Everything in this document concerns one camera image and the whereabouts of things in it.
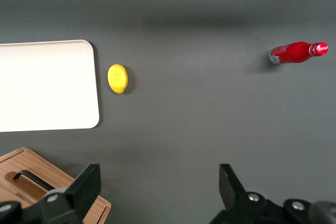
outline gray table surface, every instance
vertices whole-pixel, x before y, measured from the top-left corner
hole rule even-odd
[[[106,223],[209,223],[220,163],[277,204],[336,201],[335,13],[335,0],[0,0],[0,43],[95,46],[101,116],[89,130],[0,133],[0,154],[28,146],[71,176],[99,163]],[[330,50],[268,63],[295,41]],[[121,96],[115,63],[130,77]]]

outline yellow lemon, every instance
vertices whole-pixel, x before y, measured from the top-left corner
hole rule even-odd
[[[128,76],[124,66],[115,64],[110,67],[107,79],[111,89],[115,93],[122,94],[125,91],[128,84]]]

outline screw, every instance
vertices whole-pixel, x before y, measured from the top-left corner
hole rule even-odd
[[[12,208],[11,204],[6,204],[2,207],[0,207],[0,212],[5,212],[7,210],[10,210]]]
[[[296,209],[296,210],[300,210],[300,211],[304,210],[304,205],[301,202],[298,202],[298,201],[294,201],[292,203],[292,207],[294,207],[294,209]]]
[[[47,198],[47,202],[53,202],[53,201],[55,201],[57,198],[58,198],[58,195],[57,195],[57,194],[52,195],[52,196],[50,196],[50,197]]]
[[[248,198],[252,201],[259,201],[259,196],[257,194],[249,194]]]

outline bottle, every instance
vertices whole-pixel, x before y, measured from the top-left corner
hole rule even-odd
[[[273,64],[301,63],[312,56],[322,56],[328,52],[328,45],[324,42],[310,44],[295,42],[289,45],[273,48],[269,53],[269,60]]]

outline wooden tray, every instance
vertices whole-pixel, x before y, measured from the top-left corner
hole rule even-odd
[[[0,202],[16,200],[23,208],[41,199],[47,192],[24,176],[13,180],[16,173],[28,170],[55,188],[68,187],[74,179],[46,161],[27,147],[22,147],[0,157]],[[103,224],[111,204],[98,196],[85,216],[84,224]]]

